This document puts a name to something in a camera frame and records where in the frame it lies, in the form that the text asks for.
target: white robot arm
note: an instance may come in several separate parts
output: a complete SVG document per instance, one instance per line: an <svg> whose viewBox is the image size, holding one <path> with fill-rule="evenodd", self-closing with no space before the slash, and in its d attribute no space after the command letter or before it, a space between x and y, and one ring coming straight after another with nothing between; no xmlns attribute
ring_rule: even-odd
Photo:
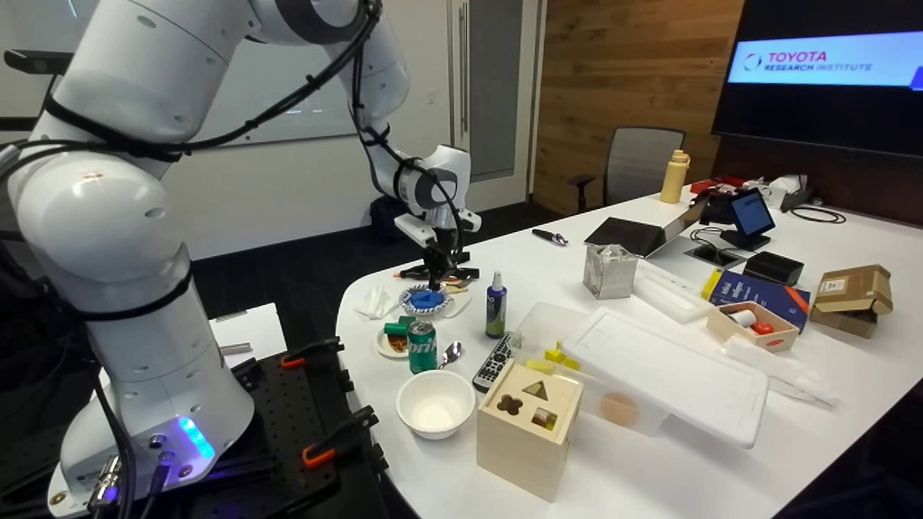
<svg viewBox="0 0 923 519"><path fill-rule="evenodd" d="M423 224L468 227L470 162L457 149L403 159L385 144L385 116L406 72L375 25L378 0L100 0L28 142L0 149L0 178L44 273L84 316L129 447L136 486L124 501L185 486L209 472L245 433L254 401L225 369L181 244L160 175L199 133L241 38L318 42L341 67L367 144L372 182ZM93 397L68 424L49 485L55 515L88 511L98 472L119 454Z"/></svg>

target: white wall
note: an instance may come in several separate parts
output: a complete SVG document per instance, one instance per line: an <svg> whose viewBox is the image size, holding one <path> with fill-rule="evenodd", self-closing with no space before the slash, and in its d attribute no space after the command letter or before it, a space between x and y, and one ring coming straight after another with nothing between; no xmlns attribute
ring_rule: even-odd
<svg viewBox="0 0 923 519"><path fill-rule="evenodd" d="M390 0L385 7L413 77L391 139L420 155L449 142L447 2ZM0 10L0 49L7 46L16 46L16 31ZM39 91L44 81L0 67L3 116L28 116ZM354 139L209 149L175 165L165 185L192 257L358 227L375 198Z"/></svg>

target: door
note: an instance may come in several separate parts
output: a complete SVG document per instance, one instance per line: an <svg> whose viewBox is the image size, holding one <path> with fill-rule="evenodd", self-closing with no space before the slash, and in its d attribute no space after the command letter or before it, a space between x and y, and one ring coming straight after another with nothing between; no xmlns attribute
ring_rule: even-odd
<svg viewBox="0 0 923 519"><path fill-rule="evenodd" d="M532 165L545 0L449 0L453 144L475 211L524 202Z"/></svg>

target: white bowl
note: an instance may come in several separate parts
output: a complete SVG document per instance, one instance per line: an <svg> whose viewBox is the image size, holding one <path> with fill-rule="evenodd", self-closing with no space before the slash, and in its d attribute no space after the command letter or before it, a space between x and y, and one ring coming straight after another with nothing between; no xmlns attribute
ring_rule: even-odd
<svg viewBox="0 0 923 519"><path fill-rule="evenodd" d="M398 414L417 439L449 439L475 405L475 392L457 372L430 369L398 388Z"/></svg>

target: table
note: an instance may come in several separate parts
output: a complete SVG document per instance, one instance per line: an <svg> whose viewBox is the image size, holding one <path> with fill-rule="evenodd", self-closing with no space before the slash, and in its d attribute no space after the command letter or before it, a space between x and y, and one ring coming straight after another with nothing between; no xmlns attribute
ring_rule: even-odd
<svg viewBox="0 0 923 519"><path fill-rule="evenodd" d="M654 196L568 215L550 227L571 240L554 248L527 229L506 232L470 248L482 280L465 315L437 323L440 341L462 341L465 356L447 369L472 375L489 341L485 328L485 287L501 271L506 296L506 328L524 320L530 304L554 302L571 312L612 304L642 312L674 325L639 299L599 302L583 287L583 240L605 218L639 218L667 224L682 206L659 205ZM890 277L893 315L884 315L871 341L806 325L788 351L815 369L840 395L835 410L789 401L769 392L753 450L723 444L682 421L668 418L658 434L639 434L580 414L571 428L571 454L555 499L548 505L475 463L472 421L449 441L417 441L395 414L395 392L408 377L400 359L375 348L380 320L354 312L369 287L400 287L398 267L359 277L343 294L338 333L345 343L343 362L354 381L354 397L380 414L375 439L390 457L390 476L403 499L426 519L440 515L630 515L630 519L740 519L773 515L835 460L864 428L877 424L923 375L917 341L917 294L923 294L923 229L847 214L845 224L801 221L773 214L775 229L766 250L805 263L801 281L815 290L821 271L879 263ZM707 280L713 266L687 257L687 235L652 257L690 284ZM687 323L690 345L717 348L703 320Z"/></svg>

